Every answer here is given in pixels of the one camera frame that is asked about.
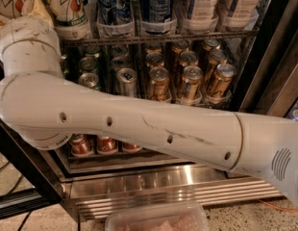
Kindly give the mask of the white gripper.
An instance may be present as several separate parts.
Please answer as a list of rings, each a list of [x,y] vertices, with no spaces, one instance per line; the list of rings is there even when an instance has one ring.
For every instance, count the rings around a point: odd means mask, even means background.
[[[21,41],[37,41],[61,53],[53,19],[41,0],[25,0],[21,15],[9,21],[0,14],[0,60],[10,46]]]

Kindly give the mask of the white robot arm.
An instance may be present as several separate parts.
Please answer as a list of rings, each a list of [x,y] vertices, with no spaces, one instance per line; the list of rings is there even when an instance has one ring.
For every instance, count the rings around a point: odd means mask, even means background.
[[[298,122],[111,95],[64,79],[60,41],[43,19],[0,29],[0,118],[41,150],[74,134],[105,135],[221,170],[255,176],[298,206]]]

